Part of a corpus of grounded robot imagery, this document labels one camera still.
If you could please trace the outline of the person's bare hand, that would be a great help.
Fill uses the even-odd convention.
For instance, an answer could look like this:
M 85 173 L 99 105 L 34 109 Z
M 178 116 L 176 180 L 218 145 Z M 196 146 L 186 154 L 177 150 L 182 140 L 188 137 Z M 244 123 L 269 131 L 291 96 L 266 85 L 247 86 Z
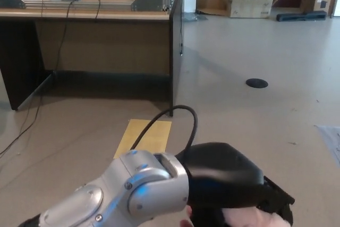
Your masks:
M 190 206 L 186 207 L 186 213 L 188 215 L 188 218 L 190 218 L 192 215 L 192 208 Z M 180 227 L 193 227 L 193 224 L 190 220 L 183 219 L 180 221 Z

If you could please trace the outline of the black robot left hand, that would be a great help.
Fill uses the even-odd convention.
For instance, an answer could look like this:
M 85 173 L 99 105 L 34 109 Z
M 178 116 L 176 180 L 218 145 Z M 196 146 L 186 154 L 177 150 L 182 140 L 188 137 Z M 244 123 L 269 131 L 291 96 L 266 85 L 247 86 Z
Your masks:
M 223 209 L 255 207 L 293 224 L 295 199 L 227 143 L 193 145 L 176 155 L 189 178 L 188 206 L 194 226 L 229 226 Z

